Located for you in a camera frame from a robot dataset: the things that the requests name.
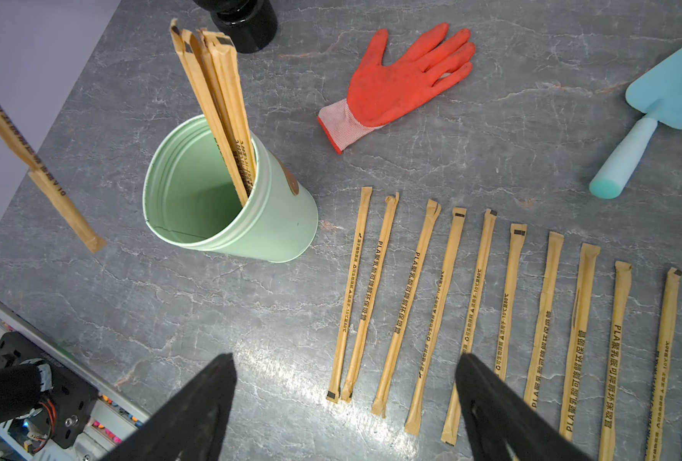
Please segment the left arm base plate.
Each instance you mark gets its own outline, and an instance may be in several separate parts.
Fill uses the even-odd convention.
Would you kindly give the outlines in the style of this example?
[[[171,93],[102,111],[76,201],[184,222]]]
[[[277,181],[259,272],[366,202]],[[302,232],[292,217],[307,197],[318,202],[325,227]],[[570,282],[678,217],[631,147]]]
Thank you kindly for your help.
[[[74,446],[98,398],[96,387],[20,332],[0,341],[0,423],[35,411],[33,425],[62,449]]]

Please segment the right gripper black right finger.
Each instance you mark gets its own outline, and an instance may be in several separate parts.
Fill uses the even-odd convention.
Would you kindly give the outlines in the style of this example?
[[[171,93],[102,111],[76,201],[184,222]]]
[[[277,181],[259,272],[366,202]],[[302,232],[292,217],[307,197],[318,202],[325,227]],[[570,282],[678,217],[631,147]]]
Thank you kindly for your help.
[[[472,353],[456,367],[456,390],[476,460],[587,460]]]

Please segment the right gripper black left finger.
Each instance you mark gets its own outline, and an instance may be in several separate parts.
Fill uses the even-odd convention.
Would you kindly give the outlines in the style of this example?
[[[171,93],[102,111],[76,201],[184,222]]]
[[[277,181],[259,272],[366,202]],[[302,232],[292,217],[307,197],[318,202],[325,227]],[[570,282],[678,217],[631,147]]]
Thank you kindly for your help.
[[[218,355],[106,460],[217,460],[223,448],[237,373]]]

